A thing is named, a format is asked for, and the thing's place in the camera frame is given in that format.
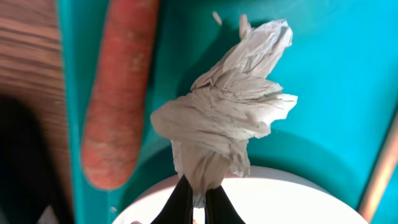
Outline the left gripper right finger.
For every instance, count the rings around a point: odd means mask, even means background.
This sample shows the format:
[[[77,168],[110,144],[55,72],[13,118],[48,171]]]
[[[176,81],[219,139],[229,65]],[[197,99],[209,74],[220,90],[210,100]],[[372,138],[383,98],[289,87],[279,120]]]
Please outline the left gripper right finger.
[[[207,190],[205,196],[206,224],[245,224],[222,186]]]

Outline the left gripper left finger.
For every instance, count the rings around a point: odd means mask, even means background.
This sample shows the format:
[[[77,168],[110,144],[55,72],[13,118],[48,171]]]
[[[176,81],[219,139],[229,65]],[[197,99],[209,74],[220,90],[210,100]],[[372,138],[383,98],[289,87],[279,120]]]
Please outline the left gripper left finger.
[[[150,224],[192,224],[193,192],[183,175],[163,209]]]

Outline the orange carrot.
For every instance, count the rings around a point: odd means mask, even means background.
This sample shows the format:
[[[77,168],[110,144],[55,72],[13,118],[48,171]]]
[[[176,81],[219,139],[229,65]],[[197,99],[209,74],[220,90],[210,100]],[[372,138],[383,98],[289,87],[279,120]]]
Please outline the orange carrot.
[[[137,164],[159,15],[157,0],[112,0],[86,112],[81,163],[101,190],[124,185]]]

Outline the white napkin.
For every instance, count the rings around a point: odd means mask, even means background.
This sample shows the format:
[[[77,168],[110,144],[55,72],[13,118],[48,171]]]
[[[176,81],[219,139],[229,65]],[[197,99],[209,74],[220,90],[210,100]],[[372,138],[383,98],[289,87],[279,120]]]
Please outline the white napkin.
[[[247,145],[271,133],[297,104],[295,95],[268,79],[293,32],[284,19],[253,28],[239,19],[240,41],[206,73],[190,92],[151,114],[156,133],[170,140],[177,174],[193,190],[193,206],[205,206],[207,190],[219,187],[226,173],[250,172]]]

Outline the wooden chopstick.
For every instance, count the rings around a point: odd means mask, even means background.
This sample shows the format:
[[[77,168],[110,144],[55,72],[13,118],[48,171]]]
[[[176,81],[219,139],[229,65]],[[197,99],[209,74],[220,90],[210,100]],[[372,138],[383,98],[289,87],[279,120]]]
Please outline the wooden chopstick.
[[[397,166],[397,113],[376,160],[359,204],[358,213],[371,223]]]

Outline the white plate with peanuts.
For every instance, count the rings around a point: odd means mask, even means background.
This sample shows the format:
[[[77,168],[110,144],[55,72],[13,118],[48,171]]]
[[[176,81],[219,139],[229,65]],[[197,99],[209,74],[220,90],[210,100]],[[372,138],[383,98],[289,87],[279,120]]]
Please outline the white plate with peanuts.
[[[178,181],[174,175],[156,183],[112,223],[150,223]],[[281,170],[251,166],[248,177],[228,174],[222,187],[245,223],[367,224],[359,213],[317,184]]]

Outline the teal serving tray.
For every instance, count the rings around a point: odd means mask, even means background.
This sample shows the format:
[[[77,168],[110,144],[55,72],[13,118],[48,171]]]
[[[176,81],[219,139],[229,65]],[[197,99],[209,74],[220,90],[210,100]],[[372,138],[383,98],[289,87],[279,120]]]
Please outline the teal serving tray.
[[[112,223],[138,196],[175,174],[168,140],[144,122],[129,182],[102,191],[83,175],[80,143],[107,1],[58,2],[77,223]],[[304,177],[356,208],[397,111],[397,2],[162,1],[145,115],[189,92],[239,41],[239,17],[285,19],[294,36],[269,78],[298,98],[270,135],[248,144],[251,164]]]

